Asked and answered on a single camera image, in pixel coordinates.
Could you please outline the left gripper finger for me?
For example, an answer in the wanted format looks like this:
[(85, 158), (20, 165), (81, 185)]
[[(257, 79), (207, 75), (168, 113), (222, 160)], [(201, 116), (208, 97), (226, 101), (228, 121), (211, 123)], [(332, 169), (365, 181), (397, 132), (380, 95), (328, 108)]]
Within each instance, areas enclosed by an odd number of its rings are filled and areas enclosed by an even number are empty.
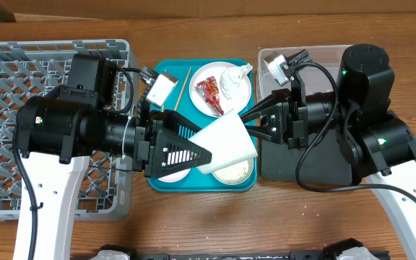
[(168, 129), (159, 129), (150, 146), (146, 178), (162, 178), (182, 170), (211, 163), (212, 153)]
[(152, 110), (149, 117), (156, 129), (167, 129), (185, 139), (189, 139), (201, 130), (195, 123), (174, 110)]

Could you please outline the red snack wrapper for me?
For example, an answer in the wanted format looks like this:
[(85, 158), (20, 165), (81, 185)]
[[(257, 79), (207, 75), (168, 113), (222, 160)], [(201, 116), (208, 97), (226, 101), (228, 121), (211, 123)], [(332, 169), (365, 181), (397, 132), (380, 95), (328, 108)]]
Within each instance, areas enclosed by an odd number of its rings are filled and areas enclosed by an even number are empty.
[(220, 93), (217, 87), (217, 81), (214, 77), (207, 77), (205, 80), (198, 82), (195, 88), (204, 98), (204, 102), (217, 116), (224, 115), (224, 110), (220, 105)]

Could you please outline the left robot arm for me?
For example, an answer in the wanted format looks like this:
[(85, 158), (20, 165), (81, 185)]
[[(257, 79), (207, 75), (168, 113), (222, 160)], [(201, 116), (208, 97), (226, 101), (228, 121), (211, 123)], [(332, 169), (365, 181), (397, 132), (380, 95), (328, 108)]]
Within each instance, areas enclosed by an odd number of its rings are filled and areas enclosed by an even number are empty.
[(76, 54), (65, 85), (18, 110), (12, 147), (23, 186), (16, 259), (69, 257), (76, 200), (93, 152), (130, 157), (132, 173), (158, 179), (247, 160), (256, 155), (256, 137), (284, 140), (286, 125), (276, 108), (231, 111), (205, 128), (164, 109), (178, 80), (148, 67), (138, 70), (147, 86), (140, 99), (110, 110), (120, 70), (104, 58)]

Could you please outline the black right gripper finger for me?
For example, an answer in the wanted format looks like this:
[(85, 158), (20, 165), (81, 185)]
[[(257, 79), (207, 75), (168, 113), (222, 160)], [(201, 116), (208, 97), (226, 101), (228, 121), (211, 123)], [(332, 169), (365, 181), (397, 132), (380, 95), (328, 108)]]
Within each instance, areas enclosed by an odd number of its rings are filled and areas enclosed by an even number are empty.
[(246, 130), (251, 137), (257, 137), (275, 144), (284, 143), (284, 127), (280, 123), (271, 126), (246, 126)]
[(276, 116), (281, 118), (284, 103), (287, 104), (291, 91), (289, 89), (273, 90), (271, 95), (255, 104), (240, 116), (242, 121), (252, 121), (260, 116)]

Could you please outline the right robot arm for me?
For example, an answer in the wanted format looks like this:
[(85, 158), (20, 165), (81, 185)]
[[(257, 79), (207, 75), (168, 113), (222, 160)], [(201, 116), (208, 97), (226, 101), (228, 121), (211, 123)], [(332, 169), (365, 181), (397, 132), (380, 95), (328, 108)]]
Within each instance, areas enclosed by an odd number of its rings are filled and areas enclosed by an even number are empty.
[(335, 130), (357, 183), (339, 191), (371, 190), (386, 211), (406, 256), (416, 259), (416, 139), (390, 110), (394, 71), (387, 52), (349, 46), (328, 93), (307, 95), (300, 72), (316, 67), (307, 50), (264, 58), (279, 89), (243, 113), (248, 133), (308, 155)]

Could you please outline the white napkin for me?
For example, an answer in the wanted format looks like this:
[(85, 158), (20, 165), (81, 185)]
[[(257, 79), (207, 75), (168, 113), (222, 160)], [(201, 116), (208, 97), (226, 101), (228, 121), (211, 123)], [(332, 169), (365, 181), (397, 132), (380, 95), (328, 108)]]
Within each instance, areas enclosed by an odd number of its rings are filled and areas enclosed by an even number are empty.
[(223, 71), (220, 77), (220, 87), (223, 95), (227, 99), (233, 99), (235, 92), (243, 80), (243, 77), (246, 76), (252, 69), (253, 66), (247, 63), (242, 66), (229, 67)]

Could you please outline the white paper cup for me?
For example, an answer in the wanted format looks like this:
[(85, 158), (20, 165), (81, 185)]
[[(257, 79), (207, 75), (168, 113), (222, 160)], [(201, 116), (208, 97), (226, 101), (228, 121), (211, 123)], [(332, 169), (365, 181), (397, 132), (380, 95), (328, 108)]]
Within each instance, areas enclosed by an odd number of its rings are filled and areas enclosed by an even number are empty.
[(258, 156), (246, 127), (234, 110), (214, 120), (189, 140), (212, 153), (210, 163), (196, 167), (203, 174)]

